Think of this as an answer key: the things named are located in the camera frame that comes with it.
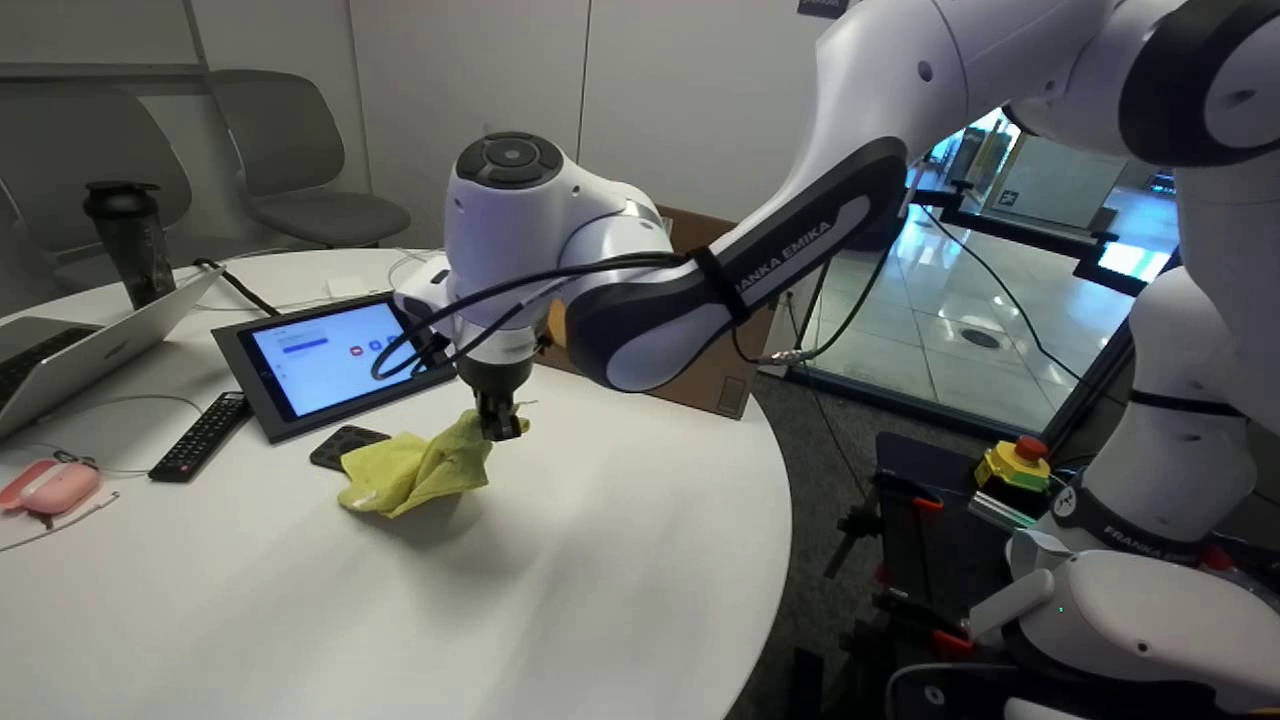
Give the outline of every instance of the black robot arm segment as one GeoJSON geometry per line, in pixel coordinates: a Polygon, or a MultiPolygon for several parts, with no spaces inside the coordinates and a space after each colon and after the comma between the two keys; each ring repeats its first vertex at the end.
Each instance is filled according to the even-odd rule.
{"type": "Polygon", "coordinates": [[[567,357],[623,393],[677,382],[724,330],[832,251],[889,247],[906,224],[906,180],[908,149],[873,141],[720,251],[682,274],[590,287],[567,304],[567,357]]]}

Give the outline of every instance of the tablet screen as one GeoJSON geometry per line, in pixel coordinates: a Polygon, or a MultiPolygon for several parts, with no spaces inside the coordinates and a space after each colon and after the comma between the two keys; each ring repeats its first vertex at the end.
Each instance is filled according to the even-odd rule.
{"type": "Polygon", "coordinates": [[[252,331],[259,360],[268,364],[276,393],[289,402],[292,415],[311,415],[333,406],[374,396],[391,383],[412,382],[412,345],[383,360],[400,373],[378,382],[374,360],[403,337],[391,304],[364,304],[333,316],[311,316],[298,325],[276,325],[252,331]]]}

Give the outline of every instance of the tablet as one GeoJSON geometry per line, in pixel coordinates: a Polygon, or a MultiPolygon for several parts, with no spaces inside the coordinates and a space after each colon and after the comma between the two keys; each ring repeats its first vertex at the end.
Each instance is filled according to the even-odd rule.
{"type": "Polygon", "coordinates": [[[443,353],[416,342],[391,294],[234,325],[214,337],[271,446],[454,375],[443,353]]]}

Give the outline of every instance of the white cabinet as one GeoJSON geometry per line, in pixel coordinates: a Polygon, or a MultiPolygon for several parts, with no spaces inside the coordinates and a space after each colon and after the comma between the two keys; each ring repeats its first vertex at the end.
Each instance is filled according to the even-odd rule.
{"type": "Polygon", "coordinates": [[[374,193],[442,230],[462,149],[525,129],[578,149],[590,0],[349,0],[374,193]]]}

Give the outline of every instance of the red button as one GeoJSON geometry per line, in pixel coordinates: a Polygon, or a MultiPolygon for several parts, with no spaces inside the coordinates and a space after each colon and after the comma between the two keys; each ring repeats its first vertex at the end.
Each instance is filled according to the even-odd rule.
{"type": "Polygon", "coordinates": [[[1013,449],[1020,459],[1032,459],[1032,464],[1048,455],[1048,446],[1040,437],[1020,437],[1013,449]]]}
{"type": "Polygon", "coordinates": [[[950,661],[965,661],[978,654],[978,639],[956,638],[956,632],[928,632],[931,650],[950,661]]]}

